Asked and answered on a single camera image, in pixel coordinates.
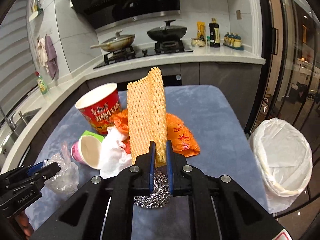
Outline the person's left hand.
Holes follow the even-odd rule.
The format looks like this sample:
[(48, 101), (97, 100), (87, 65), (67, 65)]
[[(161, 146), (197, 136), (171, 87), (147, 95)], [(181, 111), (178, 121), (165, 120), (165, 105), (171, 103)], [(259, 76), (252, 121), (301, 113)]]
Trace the person's left hand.
[(29, 222), (28, 216), (25, 211), (22, 211), (19, 215), (15, 217), (17, 223), (25, 234), (26, 239), (30, 239), (31, 235), (34, 233), (33, 227)]

